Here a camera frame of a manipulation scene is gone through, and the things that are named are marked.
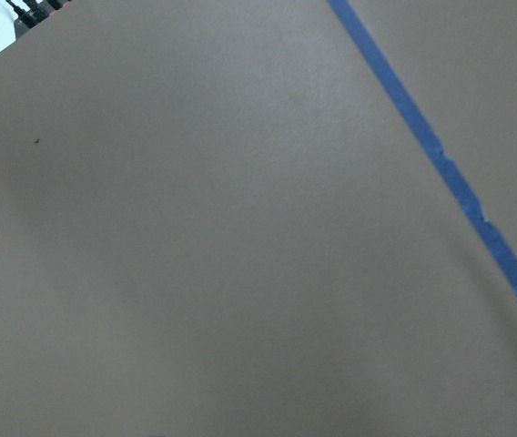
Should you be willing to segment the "black power strip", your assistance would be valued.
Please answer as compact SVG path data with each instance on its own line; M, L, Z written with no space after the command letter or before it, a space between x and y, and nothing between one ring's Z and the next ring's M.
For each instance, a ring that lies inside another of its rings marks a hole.
M29 30L54 15L57 11L71 4L71 1L25 0L23 1L24 6L21 6L16 1L12 0L5 0L4 3L15 14L13 27L15 31L15 39L19 39Z

